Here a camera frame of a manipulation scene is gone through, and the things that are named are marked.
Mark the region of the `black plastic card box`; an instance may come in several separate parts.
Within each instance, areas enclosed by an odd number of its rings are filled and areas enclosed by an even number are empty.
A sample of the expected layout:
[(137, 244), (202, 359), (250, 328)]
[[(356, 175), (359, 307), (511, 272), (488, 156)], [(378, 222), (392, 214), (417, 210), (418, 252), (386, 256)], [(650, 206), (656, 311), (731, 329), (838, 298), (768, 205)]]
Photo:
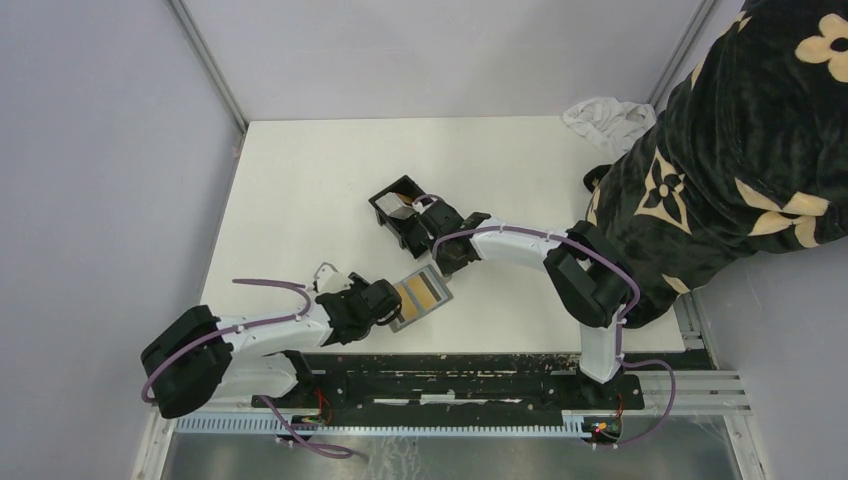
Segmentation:
[(426, 193), (408, 175), (404, 175), (371, 196), (368, 203), (375, 211), (378, 224), (395, 236), (402, 250), (419, 259), (434, 242), (420, 223), (419, 215), (438, 200), (441, 200), (440, 196)]

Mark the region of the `stack of credit cards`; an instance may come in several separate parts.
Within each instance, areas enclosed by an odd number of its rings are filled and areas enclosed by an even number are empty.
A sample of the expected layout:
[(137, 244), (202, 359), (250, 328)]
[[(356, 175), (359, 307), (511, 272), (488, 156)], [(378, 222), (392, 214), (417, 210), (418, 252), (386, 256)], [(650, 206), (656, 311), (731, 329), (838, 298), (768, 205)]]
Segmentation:
[(410, 217), (418, 215), (413, 208), (413, 199), (397, 193), (387, 192), (377, 198), (375, 204), (377, 209), (389, 218), (397, 220), (406, 220)]

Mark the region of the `grey leather card holder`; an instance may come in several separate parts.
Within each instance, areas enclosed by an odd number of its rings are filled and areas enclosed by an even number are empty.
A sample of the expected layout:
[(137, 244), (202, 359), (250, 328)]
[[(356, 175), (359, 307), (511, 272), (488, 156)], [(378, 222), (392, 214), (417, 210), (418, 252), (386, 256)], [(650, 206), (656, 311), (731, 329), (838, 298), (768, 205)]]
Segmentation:
[(400, 313), (389, 323), (397, 333), (453, 299), (448, 280), (426, 265), (393, 284), (401, 299)]

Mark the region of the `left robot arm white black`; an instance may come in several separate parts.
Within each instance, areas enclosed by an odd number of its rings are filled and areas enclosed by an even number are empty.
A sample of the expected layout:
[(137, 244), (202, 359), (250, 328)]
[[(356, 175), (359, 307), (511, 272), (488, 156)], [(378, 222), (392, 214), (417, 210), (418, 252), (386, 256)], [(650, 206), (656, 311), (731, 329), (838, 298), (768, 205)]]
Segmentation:
[(293, 292), (303, 303), (291, 311), (254, 316), (216, 316), (207, 305), (186, 310), (140, 355), (147, 375), (141, 398), (163, 418), (180, 418), (211, 400), (238, 397), (282, 398), (303, 406), (315, 391), (305, 351), (362, 340), (402, 310), (402, 297), (389, 281), (369, 282), (328, 264), (309, 284), (242, 282)]

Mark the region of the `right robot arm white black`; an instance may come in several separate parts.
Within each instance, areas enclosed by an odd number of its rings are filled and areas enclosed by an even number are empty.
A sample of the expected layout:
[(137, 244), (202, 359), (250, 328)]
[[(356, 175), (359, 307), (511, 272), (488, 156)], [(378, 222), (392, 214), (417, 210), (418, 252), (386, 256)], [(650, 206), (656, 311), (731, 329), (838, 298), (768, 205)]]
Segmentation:
[(594, 224), (581, 220), (566, 230), (538, 230), (480, 212), (462, 218), (435, 195), (423, 195), (412, 206), (442, 274), (450, 276), (478, 261), (509, 262), (545, 273), (580, 325), (580, 400), (602, 408), (617, 396), (622, 329), (641, 291), (628, 264)]

